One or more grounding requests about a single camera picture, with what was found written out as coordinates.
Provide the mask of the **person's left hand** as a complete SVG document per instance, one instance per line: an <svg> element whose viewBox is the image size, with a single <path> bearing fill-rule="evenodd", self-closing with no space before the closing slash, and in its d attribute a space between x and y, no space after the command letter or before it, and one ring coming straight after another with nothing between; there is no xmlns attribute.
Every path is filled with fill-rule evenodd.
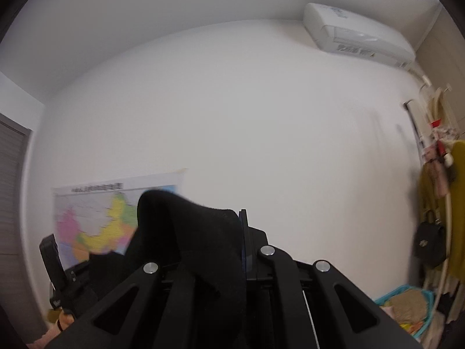
<svg viewBox="0 0 465 349"><path fill-rule="evenodd" d="M72 313L70 313L69 311L67 310L61 310L59 316L58 316L58 319L57 319L57 322L56 322L56 325L58 326L58 329L63 332L65 331L66 329L68 329L68 327L70 325L72 325L75 321L75 318L74 316L72 315Z"/></svg>

